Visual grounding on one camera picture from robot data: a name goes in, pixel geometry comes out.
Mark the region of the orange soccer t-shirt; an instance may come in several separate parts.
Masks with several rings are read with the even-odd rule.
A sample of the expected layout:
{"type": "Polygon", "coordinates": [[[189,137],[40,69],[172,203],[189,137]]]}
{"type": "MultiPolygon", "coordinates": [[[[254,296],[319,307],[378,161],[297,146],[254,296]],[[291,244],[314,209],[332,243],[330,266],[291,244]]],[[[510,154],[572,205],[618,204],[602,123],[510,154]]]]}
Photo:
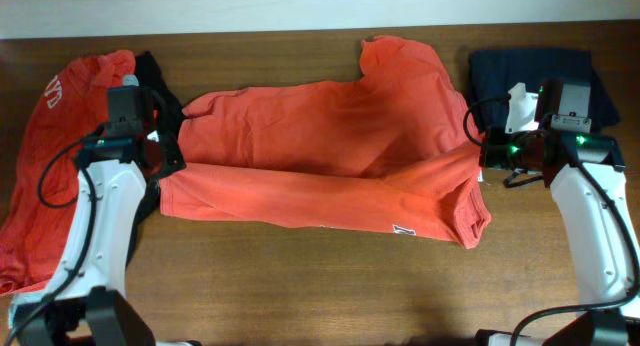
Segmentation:
{"type": "Polygon", "coordinates": [[[207,93],[187,105],[186,166],[160,183],[162,214],[404,234],[475,247],[491,216],[475,128],[436,51],[362,43],[351,82],[207,93]]]}

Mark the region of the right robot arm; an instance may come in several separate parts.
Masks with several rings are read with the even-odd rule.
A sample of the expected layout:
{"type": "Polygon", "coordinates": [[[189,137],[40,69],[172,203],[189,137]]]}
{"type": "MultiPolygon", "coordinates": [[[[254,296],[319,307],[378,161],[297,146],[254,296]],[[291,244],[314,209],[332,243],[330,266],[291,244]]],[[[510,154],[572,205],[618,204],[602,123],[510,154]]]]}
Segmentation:
{"type": "Polygon", "coordinates": [[[625,164],[610,136],[566,130],[483,138],[480,164],[535,172],[564,222],[580,299],[536,311],[511,332],[480,330],[479,345],[636,345],[639,243],[630,219],[625,164]]]}

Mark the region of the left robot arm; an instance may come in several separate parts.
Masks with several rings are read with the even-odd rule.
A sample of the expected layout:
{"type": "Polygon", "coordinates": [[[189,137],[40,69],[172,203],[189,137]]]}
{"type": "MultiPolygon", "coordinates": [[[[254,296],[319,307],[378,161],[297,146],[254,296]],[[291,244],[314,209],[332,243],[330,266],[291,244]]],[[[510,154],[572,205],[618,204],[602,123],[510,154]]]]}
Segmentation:
{"type": "Polygon", "coordinates": [[[8,344],[154,346],[128,302],[125,276],[148,185],[184,169],[174,135],[94,131],[77,141],[79,192],[61,259],[45,288],[12,302],[8,344]]]}

